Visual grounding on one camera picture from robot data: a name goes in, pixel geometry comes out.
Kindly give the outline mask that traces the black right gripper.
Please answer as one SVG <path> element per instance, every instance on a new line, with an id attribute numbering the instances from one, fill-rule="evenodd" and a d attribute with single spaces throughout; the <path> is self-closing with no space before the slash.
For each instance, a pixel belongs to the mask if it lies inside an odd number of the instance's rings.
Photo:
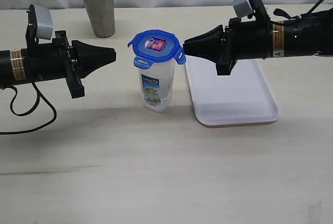
<path id="1" fill-rule="evenodd" d="M 184 41 L 186 55 L 216 63 L 219 76 L 229 76 L 239 60 L 267 59 L 272 55 L 272 25 L 232 18 L 226 27 Z"/>

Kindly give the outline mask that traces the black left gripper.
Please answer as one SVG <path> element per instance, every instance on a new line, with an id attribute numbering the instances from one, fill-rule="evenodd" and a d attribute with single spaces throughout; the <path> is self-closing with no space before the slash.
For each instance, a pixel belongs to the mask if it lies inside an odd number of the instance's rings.
<path id="1" fill-rule="evenodd" d="M 78 40 L 73 40 L 70 46 L 65 30 L 56 31 L 50 43 L 39 44 L 28 32 L 25 39 L 27 48 L 23 63 L 27 81 L 65 79 L 72 98 L 85 95 L 80 78 L 86 78 L 95 70 L 116 61 L 114 48 Z"/>

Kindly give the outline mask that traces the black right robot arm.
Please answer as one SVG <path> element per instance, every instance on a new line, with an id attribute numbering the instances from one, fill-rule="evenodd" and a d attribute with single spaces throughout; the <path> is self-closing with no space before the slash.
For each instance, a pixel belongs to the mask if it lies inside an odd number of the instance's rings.
<path id="1" fill-rule="evenodd" d="M 225 27 L 185 40 L 183 49 L 215 63 L 219 76 L 229 76 L 239 60 L 332 56 L 332 10 L 277 24 L 232 18 Z"/>

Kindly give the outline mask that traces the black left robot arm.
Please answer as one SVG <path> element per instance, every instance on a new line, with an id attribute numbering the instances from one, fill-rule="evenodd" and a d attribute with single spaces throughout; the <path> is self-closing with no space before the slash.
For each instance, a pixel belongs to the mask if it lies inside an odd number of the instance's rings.
<path id="1" fill-rule="evenodd" d="M 27 37 L 27 47 L 1 51 L 1 87 L 65 79 L 72 98 L 84 97 L 82 79 L 116 61 L 114 48 L 69 42 L 56 31 L 50 43 Z"/>

